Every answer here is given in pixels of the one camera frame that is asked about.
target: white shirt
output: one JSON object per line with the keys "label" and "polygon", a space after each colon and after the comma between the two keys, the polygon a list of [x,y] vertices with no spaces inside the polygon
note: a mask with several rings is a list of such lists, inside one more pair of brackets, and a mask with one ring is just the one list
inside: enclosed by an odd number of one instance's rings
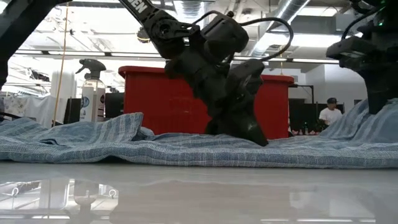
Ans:
{"label": "white shirt", "polygon": [[329,108],[325,108],[319,114],[319,119],[325,121],[325,124],[331,125],[337,120],[339,120],[343,115],[339,109],[330,110]]}

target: trigger sprayer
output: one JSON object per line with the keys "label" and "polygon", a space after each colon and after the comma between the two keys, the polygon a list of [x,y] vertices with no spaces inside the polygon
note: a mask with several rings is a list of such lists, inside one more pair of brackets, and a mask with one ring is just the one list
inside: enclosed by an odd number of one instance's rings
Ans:
{"label": "trigger sprayer", "polygon": [[105,84],[100,80],[101,72],[106,70],[103,63],[94,59],[81,59],[83,65],[76,74],[87,68],[85,82],[81,90],[80,121],[104,121]]}

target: man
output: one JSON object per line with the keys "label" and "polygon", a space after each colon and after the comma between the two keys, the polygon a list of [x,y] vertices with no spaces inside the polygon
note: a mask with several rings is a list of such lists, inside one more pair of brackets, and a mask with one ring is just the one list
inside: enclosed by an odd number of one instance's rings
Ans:
{"label": "man", "polygon": [[338,121],[343,115],[341,114],[341,111],[336,108],[336,98],[329,98],[327,103],[328,107],[321,111],[319,114],[319,120],[323,121],[325,125],[329,126]]}

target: crumpled cloth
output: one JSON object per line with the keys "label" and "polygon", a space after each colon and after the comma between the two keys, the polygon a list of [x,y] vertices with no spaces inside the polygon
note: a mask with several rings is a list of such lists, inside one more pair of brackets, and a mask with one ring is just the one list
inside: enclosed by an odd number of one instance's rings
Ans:
{"label": "crumpled cloth", "polygon": [[398,100],[376,115],[357,104],[320,136],[270,141],[266,147],[227,135],[161,134],[142,128],[142,113],[103,123],[47,129],[21,118],[0,124],[0,160],[87,163],[118,157],[136,164],[209,167],[398,167]]}

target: black cap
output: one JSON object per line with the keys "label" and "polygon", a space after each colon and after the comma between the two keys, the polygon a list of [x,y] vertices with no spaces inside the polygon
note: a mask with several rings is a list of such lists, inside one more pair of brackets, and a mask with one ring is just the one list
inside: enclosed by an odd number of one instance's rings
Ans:
{"label": "black cap", "polygon": [[328,104],[337,104],[337,99],[332,97],[328,99]]}

